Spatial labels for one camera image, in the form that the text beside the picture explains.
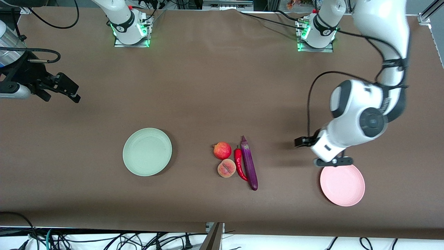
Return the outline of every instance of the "white floor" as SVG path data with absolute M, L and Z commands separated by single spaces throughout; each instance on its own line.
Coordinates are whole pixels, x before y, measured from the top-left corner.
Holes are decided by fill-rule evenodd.
M 163 238 L 171 236 L 180 236 L 183 233 L 171 233 Z M 95 240 L 116 237 L 117 234 L 83 234 L 70 235 L 67 238 L 76 241 Z M 140 238 L 143 243 L 151 240 L 155 234 L 141 234 Z M 307 237 L 307 236 L 269 236 L 269 235 L 232 235 L 225 234 L 222 240 L 222 250 L 232 250 L 237 247 L 239 250 L 325 250 L 329 247 L 333 237 Z M 190 236 L 191 244 L 201 244 L 205 235 Z M 26 236 L 9 236 L 0 237 L 0 250 L 18 249 Z M 369 238 L 374 250 L 391 250 L 392 238 Z M 71 250 L 102 250 L 110 240 L 101 242 L 88 243 L 71 243 Z M 115 241 L 109 250 L 118 248 L 119 240 Z M 181 246 L 182 242 L 178 239 L 165 245 L 163 250 L 171 250 Z M 31 240 L 26 250 L 36 250 L 36 241 Z M 40 244 L 40 249 L 45 250 L 46 247 Z M 134 246 L 126 244 L 122 250 L 139 250 Z M 418 240 L 418 239 L 399 239 L 395 245 L 395 250 L 443 250 L 444 240 Z M 332 250 L 364 250 L 359 243 L 359 238 L 339 237 L 334 243 Z

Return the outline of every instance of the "eggplant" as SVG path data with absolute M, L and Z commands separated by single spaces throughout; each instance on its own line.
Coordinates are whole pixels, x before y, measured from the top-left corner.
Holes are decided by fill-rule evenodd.
M 254 191 L 258 189 L 258 177 L 254 169 L 253 157 L 251 157 L 251 150 L 245 136 L 242 136 L 241 141 L 242 158 L 244 160 L 245 172 L 248 178 L 248 183 Z

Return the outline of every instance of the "plate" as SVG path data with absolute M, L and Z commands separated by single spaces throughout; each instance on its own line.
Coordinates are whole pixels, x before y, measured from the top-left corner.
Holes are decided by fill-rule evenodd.
M 164 132 L 155 128 L 141 129 L 126 141 L 123 162 L 133 174 L 150 176 L 167 166 L 172 151 L 171 141 Z
M 334 204 L 353 206 L 364 196 L 365 182 L 354 165 L 325 167 L 321 172 L 321 188 Z

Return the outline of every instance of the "teal cable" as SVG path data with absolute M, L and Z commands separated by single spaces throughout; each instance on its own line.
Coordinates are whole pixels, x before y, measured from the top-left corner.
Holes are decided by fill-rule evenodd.
M 48 233 L 46 234 L 46 250 L 49 250 L 49 235 L 51 234 L 51 230 L 52 228 L 48 230 Z

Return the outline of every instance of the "brown table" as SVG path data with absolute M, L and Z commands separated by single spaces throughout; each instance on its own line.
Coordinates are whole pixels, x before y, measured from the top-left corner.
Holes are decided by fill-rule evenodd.
M 73 8 L 37 11 L 59 25 L 75 19 Z M 352 207 L 322 195 L 315 155 L 292 142 L 306 134 L 316 75 L 377 73 L 381 60 L 365 40 L 338 34 L 334 53 L 298 52 L 292 28 L 234 10 L 167 11 L 150 48 L 114 48 L 106 21 L 94 8 L 80 9 L 68 30 L 22 16 L 28 46 L 59 51 L 62 59 L 47 69 L 73 79 L 82 99 L 1 100 L 2 210 L 37 226 L 203 231 L 203 222 L 222 221 L 249 234 L 444 238 L 444 71 L 415 17 L 404 115 L 377 140 L 347 149 L 366 182 Z M 341 27 L 357 31 L 350 16 Z M 317 83 L 312 130 L 330 121 L 329 96 L 345 79 Z M 122 148 L 146 127 L 165 131 L 174 152 L 160 174 L 139 177 L 125 168 Z M 253 152 L 256 192 L 216 171 L 211 145 L 234 147 L 241 135 Z M 24 225 L 10 217 L 0 224 Z

